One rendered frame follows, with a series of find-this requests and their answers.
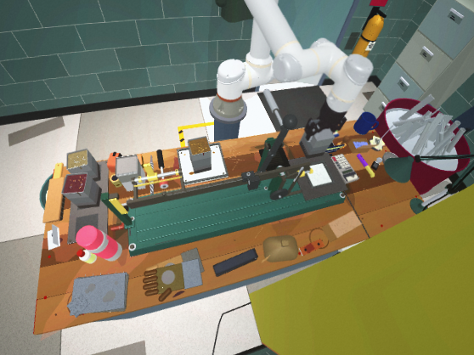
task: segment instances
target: calculator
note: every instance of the calculator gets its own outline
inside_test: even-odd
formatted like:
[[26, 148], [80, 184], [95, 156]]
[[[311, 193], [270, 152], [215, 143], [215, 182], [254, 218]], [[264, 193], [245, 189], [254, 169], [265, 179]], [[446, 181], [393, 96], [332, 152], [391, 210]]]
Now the calculator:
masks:
[[346, 184], [355, 182], [358, 180], [357, 173], [351, 167], [346, 157], [342, 154], [331, 156], [332, 161], [337, 167], [337, 171], [341, 174]]

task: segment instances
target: red bucket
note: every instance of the red bucket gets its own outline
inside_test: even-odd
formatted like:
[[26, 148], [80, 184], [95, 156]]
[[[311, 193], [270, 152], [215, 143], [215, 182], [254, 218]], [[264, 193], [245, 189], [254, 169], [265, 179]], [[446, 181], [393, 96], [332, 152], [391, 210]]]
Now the red bucket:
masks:
[[[420, 101], [413, 100], [413, 99], [394, 99], [390, 103], [387, 104], [387, 107], [381, 113], [377, 121], [379, 122], [379, 126], [376, 128], [379, 137], [384, 135], [388, 131], [388, 124], [387, 124], [387, 117], [386, 111], [390, 109], [406, 109], [410, 110], [414, 106], [416, 106]], [[434, 112], [434, 109], [431, 105], [426, 105], [420, 110], [418, 113], [424, 115], [427, 111]], [[454, 130], [454, 134], [459, 131], [459, 128]], [[392, 132], [388, 132], [387, 135], [383, 138], [383, 141], [389, 148], [393, 154], [398, 156], [398, 158], [403, 158], [405, 156], [412, 156], [398, 141], [393, 137]], [[471, 153], [469, 149], [469, 145], [464, 137], [461, 137], [460, 141], [454, 147], [456, 149], [456, 153], [458, 155], [469, 155]], [[420, 163], [413, 162], [413, 167], [411, 169], [411, 177], [410, 181], [415, 186], [416, 190], [419, 194], [425, 194], [429, 192], [431, 189], [436, 187], [440, 184], [443, 180], [446, 180], [451, 175], [464, 170], [467, 165], [469, 164], [469, 159], [459, 159], [458, 160], [458, 167], [454, 171], [444, 171], [440, 170], [436, 167], [429, 166], [422, 161]]]

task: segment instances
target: drawer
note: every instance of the drawer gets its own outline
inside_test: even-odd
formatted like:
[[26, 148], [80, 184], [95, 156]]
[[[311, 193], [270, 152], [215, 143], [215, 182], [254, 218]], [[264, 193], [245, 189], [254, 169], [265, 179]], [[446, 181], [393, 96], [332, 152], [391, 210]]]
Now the drawer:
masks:
[[[464, 18], [461, 20], [450, 9]], [[437, 0], [418, 30], [454, 59], [474, 37], [474, 12], [455, 0]]]
[[367, 104], [364, 107], [364, 111], [372, 113], [375, 117], [379, 118], [379, 115], [385, 109], [384, 106], [381, 104], [382, 102], [384, 102], [385, 104], [389, 103], [388, 99], [381, 92], [381, 90], [376, 89], [374, 94], [370, 96], [369, 101], [367, 101]]
[[379, 89], [389, 101], [394, 99], [418, 99], [423, 94], [423, 90], [402, 70], [397, 62], [388, 71]]
[[451, 63], [451, 58], [417, 31], [397, 59], [398, 64], [426, 91]]

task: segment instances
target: green conveyor belt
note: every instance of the green conveyor belt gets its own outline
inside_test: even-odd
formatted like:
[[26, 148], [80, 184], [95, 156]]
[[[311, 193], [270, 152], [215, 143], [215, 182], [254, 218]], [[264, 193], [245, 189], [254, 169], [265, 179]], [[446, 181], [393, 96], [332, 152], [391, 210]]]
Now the green conveyor belt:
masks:
[[[285, 188], [291, 185], [289, 180]], [[339, 193], [305, 201], [302, 194], [271, 200], [265, 190], [271, 180], [249, 191], [246, 185], [206, 194], [131, 209], [135, 217], [130, 228], [129, 243], [136, 245], [131, 256], [183, 245], [196, 240], [233, 233], [341, 204]]]

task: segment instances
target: floor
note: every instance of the floor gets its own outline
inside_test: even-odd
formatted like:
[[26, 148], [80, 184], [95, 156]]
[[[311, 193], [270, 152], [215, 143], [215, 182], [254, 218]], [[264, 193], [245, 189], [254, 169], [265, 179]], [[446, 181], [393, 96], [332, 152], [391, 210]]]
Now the floor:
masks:
[[[310, 84], [273, 83], [260, 90], [306, 86]], [[322, 89], [327, 95], [332, 86]], [[364, 86], [347, 112], [348, 121], [357, 120], [373, 91], [373, 83]], [[274, 132], [257, 94], [247, 93], [244, 99], [249, 113], [242, 121], [240, 136]], [[209, 103], [210, 99], [191, 99], [64, 116], [62, 127], [11, 145], [9, 134], [48, 120], [0, 127], [0, 205], [4, 216], [0, 222], [1, 353], [210, 355], [236, 354], [262, 344], [249, 293], [304, 268], [137, 318], [32, 334], [44, 233], [39, 191], [55, 163], [65, 162], [68, 152], [85, 148], [96, 160], [103, 160], [113, 151], [131, 155], [179, 147], [178, 126], [211, 121]], [[213, 127], [186, 130], [184, 137], [204, 135], [212, 141]], [[423, 197], [434, 195], [437, 189]]]

